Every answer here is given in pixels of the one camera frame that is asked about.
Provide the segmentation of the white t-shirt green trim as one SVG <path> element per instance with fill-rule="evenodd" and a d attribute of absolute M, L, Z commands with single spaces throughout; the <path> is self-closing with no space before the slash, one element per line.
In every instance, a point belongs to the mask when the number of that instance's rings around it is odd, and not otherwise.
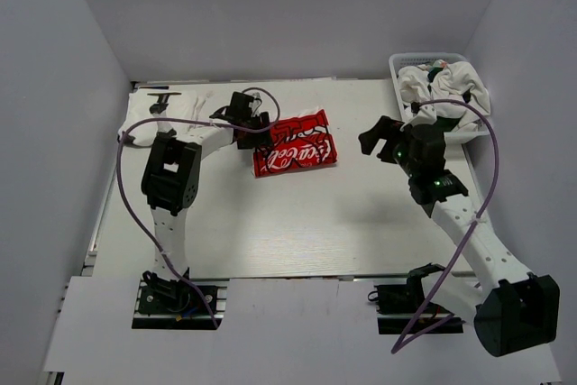
<path fill-rule="evenodd" d="M 335 165 L 338 154 L 329 126 L 322 107 L 278 121 L 270 130 L 272 144 L 254 150 L 254 177 Z"/>

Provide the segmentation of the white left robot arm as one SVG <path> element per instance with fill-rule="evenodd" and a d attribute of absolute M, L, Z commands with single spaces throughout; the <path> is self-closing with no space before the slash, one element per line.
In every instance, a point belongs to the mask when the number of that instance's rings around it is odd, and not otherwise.
<path fill-rule="evenodd" d="M 169 311 L 182 311 L 190 301 L 190 289 L 179 281 L 189 275 L 185 225 L 188 209 L 199 190 L 201 162 L 233 144 L 240 150 L 272 145 L 269 114 L 260 110 L 263 92 L 257 87 L 234 92 L 228 105 L 209 116 L 210 120 L 223 124 L 201 126 L 186 140 L 179 139 L 170 122 L 164 119 L 167 94 L 160 94 L 151 108 L 158 132 L 141 189 L 151 209 L 156 252 L 153 269 L 145 271 L 142 278 L 150 287 L 161 288 L 160 302 Z"/>

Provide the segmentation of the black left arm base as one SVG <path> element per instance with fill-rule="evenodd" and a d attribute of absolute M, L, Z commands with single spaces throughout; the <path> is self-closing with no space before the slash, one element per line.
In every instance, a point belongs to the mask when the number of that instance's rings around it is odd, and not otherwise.
<path fill-rule="evenodd" d="M 133 330 L 215 331 L 224 318 L 227 283 L 204 280 L 199 295 L 181 280 L 145 271 L 133 310 Z"/>

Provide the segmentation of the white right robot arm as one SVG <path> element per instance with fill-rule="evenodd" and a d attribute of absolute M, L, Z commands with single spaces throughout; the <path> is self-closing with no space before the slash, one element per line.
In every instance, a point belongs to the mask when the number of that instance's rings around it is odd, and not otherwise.
<path fill-rule="evenodd" d="M 495 357 L 551 343 L 557 334 L 560 289 L 519 261 L 482 220 L 464 184 L 445 167 L 443 133 L 432 124 L 405 126 L 382 116 L 361 133 L 362 153 L 400 166 L 414 201 L 453 241 L 451 263 L 464 258 L 477 284 L 455 278 L 449 266 L 427 264 L 409 272 L 408 304 L 418 315 L 434 305 L 474 328 Z"/>

